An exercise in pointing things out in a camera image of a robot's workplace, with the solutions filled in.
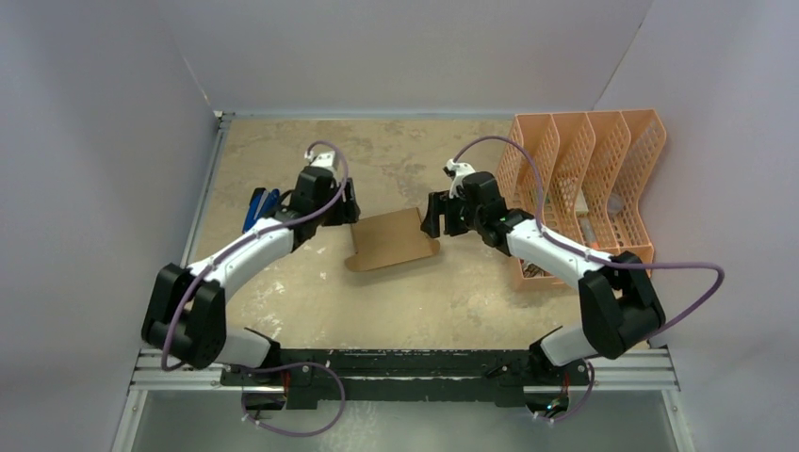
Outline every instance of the metal frame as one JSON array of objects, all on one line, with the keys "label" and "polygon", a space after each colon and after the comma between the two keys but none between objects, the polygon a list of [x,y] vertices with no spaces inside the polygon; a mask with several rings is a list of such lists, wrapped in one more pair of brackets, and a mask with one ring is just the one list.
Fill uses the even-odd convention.
[{"label": "metal frame", "polygon": [[297,110],[265,111],[238,110],[237,119],[245,120],[507,120],[514,119],[510,111],[486,111],[482,113],[464,113],[460,111],[397,111],[397,110],[362,110],[341,112],[334,110],[303,112]]},{"label": "metal frame", "polygon": [[[214,149],[205,175],[194,220],[188,232],[188,239],[181,258],[181,265],[187,265],[196,251],[196,242],[202,231],[208,200],[216,180],[225,143],[236,118],[269,118],[270,115],[222,112]],[[161,350],[142,348],[129,386],[127,401],[112,450],[124,452],[132,450],[136,439],[141,413],[152,391],[237,391],[244,388],[220,385],[223,370],[221,364],[212,364],[206,369],[180,369],[174,372],[160,370]],[[649,350],[630,350],[617,360],[597,358],[591,360],[595,368],[595,391],[660,391],[667,408],[670,427],[673,431],[679,452],[694,452],[691,435],[679,404],[679,385],[677,374],[667,348]],[[560,391],[555,386],[526,386],[526,394],[552,393]],[[248,392],[282,394],[280,386],[248,386]]]}]

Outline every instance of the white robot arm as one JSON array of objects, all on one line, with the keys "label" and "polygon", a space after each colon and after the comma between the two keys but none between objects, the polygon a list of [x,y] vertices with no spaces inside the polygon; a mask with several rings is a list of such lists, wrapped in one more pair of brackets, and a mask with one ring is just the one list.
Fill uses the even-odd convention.
[{"label": "white robot arm", "polygon": [[429,195],[424,233],[439,236],[439,216],[444,216],[446,235],[476,231],[486,245],[533,263],[579,291],[581,322],[533,343],[534,364],[546,371],[597,355],[615,359],[663,325],[665,314],[645,271],[618,270],[585,257],[590,253],[606,261],[640,263],[637,256],[612,256],[547,231],[583,255],[565,250],[544,237],[531,214],[507,208],[491,173],[452,160],[444,172],[452,185]]},{"label": "white robot arm", "polygon": [[[277,363],[279,343],[257,331],[229,328],[224,310],[241,286],[313,237],[317,227],[358,220],[360,209],[348,179],[342,188],[344,196],[324,214],[297,221],[313,217],[341,188],[334,153],[309,155],[309,160],[287,205],[266,212],[250,230],[213,255],[186,268],[169,264],[160,270],[141,328],[145,342],[168,349],[195,368],[211,363],[245,367]],[[190,311],[182,308],[187,299],[193,299]],[[177,311],[180,316],[173,323]]]}]

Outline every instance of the blue object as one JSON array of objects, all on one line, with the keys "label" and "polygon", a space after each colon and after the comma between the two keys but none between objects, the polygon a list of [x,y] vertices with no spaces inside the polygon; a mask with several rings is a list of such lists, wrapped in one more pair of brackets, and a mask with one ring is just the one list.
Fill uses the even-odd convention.
[{"label": "blue object", "polygon": [[269,194],[263,187],[256,188],[250,198],[250,208],[247,209],[247,217],[244,218],[244,227],[241,232],[246,233],[249,231],[261,216],[277,205],[279,199],[280,190],[277,188],[269,192]]}]

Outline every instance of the brown cardboard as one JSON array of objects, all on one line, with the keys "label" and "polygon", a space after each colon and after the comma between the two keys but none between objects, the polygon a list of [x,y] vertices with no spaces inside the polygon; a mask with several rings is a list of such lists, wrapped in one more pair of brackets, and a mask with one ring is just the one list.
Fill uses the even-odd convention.
[{"label": "brown cardboard", "polygon": [[421,224],[416,207],[358,220],[352,225],[355,254],[344,265],[350,271],[369,271],[438,254],[441,244],[422,233]]}]

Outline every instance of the gray wall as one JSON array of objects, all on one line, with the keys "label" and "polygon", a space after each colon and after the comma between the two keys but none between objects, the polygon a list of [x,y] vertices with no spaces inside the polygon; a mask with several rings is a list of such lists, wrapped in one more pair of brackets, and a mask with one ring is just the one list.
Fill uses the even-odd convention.
[{"label": "gray wall", "polygon": [[216,109],[591,108],[652,0],[158,0]]},{"label": "gray wall", "polygon": [[[712,259],[716,297],[665,334],[699,450],[795,450],[799,58],[793,0],[657,0],[598,108],[654,106],[658,259]],[[711,275],[656,272],[674,315]]]},{"label": "gray wall", "polygon": [[0,3],[0,449],[108,450],[215,120],[149,1]]}]

